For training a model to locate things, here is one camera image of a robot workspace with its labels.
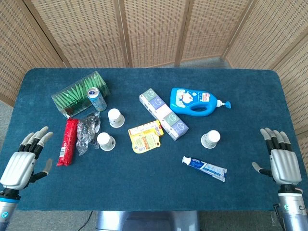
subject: blue detergent bottle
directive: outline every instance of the blue detergent bottle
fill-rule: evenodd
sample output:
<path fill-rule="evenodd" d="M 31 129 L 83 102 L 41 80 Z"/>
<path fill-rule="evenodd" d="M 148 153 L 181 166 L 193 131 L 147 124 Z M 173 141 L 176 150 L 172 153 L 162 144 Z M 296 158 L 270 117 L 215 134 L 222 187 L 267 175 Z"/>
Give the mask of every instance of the blue detergent bottle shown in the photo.
<path fill-rule="evenodd" d="M 190 116 L 208 116 L 216 107 L 222 105 L 231 108 L 231 103 L 216 99 L 214 95 L 203 90 L 173 88 L 171 90 L 170 108 L 175 113 Z"/>

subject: green plastic container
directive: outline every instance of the green plastic container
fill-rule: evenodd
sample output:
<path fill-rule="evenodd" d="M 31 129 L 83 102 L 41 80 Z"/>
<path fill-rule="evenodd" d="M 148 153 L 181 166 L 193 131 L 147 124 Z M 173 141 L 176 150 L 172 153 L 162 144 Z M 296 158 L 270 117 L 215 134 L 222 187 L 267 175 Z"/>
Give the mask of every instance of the green plastic container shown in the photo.
<path fill-rule="evenodd" d="M 69 118 L 92 106 L 87 97 L 87 91 L 93 87 L 98 88 L 104 98 L 110 94 L 105 81 L 100 74 L 95 71 L 76 83 L 53 94 L 51 98 L 59 112 L 66 118 Z"/>

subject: blue can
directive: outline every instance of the blue can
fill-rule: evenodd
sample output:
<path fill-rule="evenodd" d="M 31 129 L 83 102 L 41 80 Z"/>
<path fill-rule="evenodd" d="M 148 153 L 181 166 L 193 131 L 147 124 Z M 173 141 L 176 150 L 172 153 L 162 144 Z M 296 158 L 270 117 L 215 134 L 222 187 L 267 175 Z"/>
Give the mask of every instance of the blue can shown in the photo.
<path fill-rule="evenodd" d="M 98 88 L 90 88 L 87 96 L 97 111 L 102 112 L 107 108 L 107 104 Z"/>

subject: cardboard box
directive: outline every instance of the cardboard box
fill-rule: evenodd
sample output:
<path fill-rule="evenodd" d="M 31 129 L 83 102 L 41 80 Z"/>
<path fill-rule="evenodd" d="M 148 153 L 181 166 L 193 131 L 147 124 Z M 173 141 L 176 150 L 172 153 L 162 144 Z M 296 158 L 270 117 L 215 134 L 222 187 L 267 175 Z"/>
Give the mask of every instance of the cardboard box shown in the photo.
<path fill-rule="evenodd" d="M 162 127 L 173 140 L 176 141 L 187 132 L 187 125 L 167 106 L 152 88 L 141 94 L 139 100 L 159 120 Z"/>

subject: white paper cup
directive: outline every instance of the white paper cup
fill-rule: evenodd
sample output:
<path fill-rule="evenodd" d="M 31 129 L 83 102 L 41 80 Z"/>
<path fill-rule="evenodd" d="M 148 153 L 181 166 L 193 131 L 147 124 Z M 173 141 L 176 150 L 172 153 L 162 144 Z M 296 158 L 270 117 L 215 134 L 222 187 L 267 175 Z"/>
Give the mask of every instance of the white paper cup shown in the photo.
<path fill-rule="evenodd" d="M 215 148 L 217 142 L 220 140 L 220 133 L 216 130 L 211 130 L 201 137 L 201 144 L 205 148 Z"/>
<path fill-rule="evenodd" d="M 111 151 L 115 147 L 115 139 L 106 132 L 102 132 L 97 136 L 97 142 L 104 151 Z"/>
<path fill-rule="evenodd" d="M 116 108 L 110 109 L 108 112 L 110 126 L 119 128 L 124 124 L 125 118 Z"/>

